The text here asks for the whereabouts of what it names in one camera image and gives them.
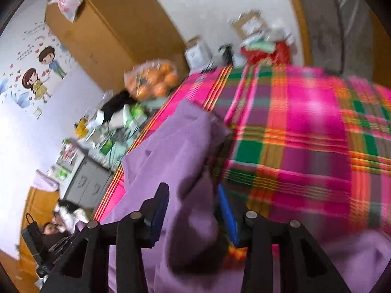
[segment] white wall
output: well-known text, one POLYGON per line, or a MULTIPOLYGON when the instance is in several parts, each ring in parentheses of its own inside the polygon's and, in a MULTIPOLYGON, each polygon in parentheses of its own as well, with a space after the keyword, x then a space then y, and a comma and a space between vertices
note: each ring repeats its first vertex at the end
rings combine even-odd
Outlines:
MULTIPOLYGON (((42 21, 45 8, 46 0, 26 0, 18 9, 0 36, 0 70, 9 65, 7 55, 18 44, 14 32, 27 21, 42 21)), ((89 76, 75 67, 38 120, 12 101, 0 105, 0 249, 12 257, 18 258, 15 245, 35 170, 46 172, 54 164, 62 140, 73 135, 73 124, 102 95, 89 76)))
POLYGON ((269 25, 282 20, 292 31, 297 46, 293 63, 304 64, 300 31, 290 0, 159 0, 159 2, 186 41, 201 34, 214 54, 222 44, 233 43, 235 48, 240 44, 239 38, 228 24, 230 19, 237 18, 249 9, 261 10, 263 18, 269 25))

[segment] bag of oranges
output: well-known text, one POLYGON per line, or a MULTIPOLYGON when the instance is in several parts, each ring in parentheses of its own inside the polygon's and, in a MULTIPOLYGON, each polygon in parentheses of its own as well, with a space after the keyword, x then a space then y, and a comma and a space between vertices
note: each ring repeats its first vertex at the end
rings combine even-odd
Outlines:
POLYGON ((165 97, 179 84, 175 65, 165 59, 145 62, 124 73, 125 88, 138 101, 165 97))

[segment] cartoon girl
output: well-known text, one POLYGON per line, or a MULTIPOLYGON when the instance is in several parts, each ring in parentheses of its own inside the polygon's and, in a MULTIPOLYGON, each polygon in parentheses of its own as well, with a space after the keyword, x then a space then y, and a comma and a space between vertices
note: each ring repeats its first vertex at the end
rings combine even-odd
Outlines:
POLYGON ((43 83, 45 82, 40 81, 37 71, 34 68, 30 68, 28 71, 26 71, 22 78, 23 87, 32 90, 32 92, 35 94, 34 99, 43 99, 44 103, 46 103, 47 99, 45 96, 50 98, 51 95, 48 93, 48 89, 43 85, 43 83))

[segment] cartoon couple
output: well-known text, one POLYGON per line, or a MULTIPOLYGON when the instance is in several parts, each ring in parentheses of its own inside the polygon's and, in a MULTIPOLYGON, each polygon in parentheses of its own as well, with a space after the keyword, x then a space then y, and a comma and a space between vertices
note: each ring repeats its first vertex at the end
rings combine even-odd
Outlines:
MULTIPOLYGON (((54 48, 52 46, 48 46, 43 49, 40 53, 38 60, 41 64, 48 65, 51 70, 53 70, 57 75, 63 79, 66 75, 57 60, 54 60, 54 48)), ((22 78, 22 85, 26 89, 31 89, 31 91, 35 94, 34 99, 40 100, 43 99, 43 102, 47 102, 47 98, 50 98, 51 95, 48 93, 48 89, 43 85, 46 81, 42 82, 37 74, 37 71, 34 68, 30 68, 24 74, 22 78)))

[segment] cardboard box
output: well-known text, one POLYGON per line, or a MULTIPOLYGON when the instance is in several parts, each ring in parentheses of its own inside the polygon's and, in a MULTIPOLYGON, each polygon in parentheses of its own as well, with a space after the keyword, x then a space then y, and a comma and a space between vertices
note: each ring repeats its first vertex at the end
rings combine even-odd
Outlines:
POLYGON ((267 28, 265 20, 261 17, 260 11, 249 11, 240 15, 239 19, 230 21, 236 34, 242 39, 246 39, 254 33, 267 28))
POLYGON ((197 35, 186 43, 185 58, 190 69, 204 67, 212 60, 212 54, 202 36, 197 35))
POLYGON ((124 89, 124 72, 155 58, 172 60, 184 78, 185 42, 157 0, 84 0, 74 23, 57 4, 45 21, 103 90, 124 89))

